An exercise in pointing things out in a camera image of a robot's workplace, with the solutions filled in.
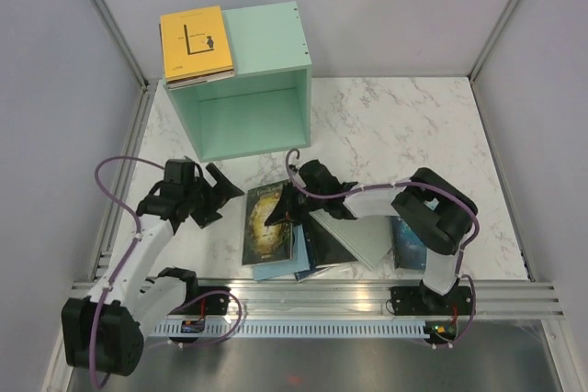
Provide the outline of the green forest cover book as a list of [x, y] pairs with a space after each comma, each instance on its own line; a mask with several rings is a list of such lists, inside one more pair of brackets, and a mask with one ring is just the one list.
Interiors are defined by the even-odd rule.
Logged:
[[293, 231], [287, 222], [267, 226], [266, 221], [277, 207], [286, 181], [261, 185], [246, 194], [243, 228], [242, 265], [252, 266], [289, 260]]

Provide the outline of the dark purple galaxy book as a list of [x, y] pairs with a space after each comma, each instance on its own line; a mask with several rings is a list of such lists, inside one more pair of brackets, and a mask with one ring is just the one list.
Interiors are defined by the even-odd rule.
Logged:
[[187, 24], [160, 26], [164, 80], [170, 89], [231, 78], [235, 75], [226, 27], [196, 32]]

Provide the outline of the yellow book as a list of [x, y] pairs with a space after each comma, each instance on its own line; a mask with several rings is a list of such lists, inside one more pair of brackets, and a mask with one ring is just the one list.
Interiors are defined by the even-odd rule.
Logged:
[[160, 17], [164, 79], [168, 84], [234, 75], [223, 14], [219, 6]]

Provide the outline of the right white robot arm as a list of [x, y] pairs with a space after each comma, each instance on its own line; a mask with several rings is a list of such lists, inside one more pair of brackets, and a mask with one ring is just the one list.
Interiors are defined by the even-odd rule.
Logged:
[[318, 160], [297, 167], [286, 164], [288, 183], [266, 226], [301, 223], [311, 212], [358, 222], [368, 217], [399, 217], [426, 247], [421, 305], [438, 313], [456, 296], [464, 248], [480, 232], [474, 202], [433, 170], [421, 167], [394, 183], [341, 182]]

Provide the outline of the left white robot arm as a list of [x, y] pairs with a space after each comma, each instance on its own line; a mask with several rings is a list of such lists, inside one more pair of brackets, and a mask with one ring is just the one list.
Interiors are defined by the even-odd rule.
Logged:
[[184, 222], [205, 228], [221, 219], [229, 200], [244, 194], [212, 163], [172, 159], [161, 169], [162, 179], [129, 211], [135, 231], [126, 250], [83, 297], [62, 307], [65, 362], [87, 370], [96, 388], [136, 369], [146, 339], [166, 316], [189, 314], [217, 299], [238, 300], [227, 287], [201, 288], [192, 270], [166, 267], [149, 276]]

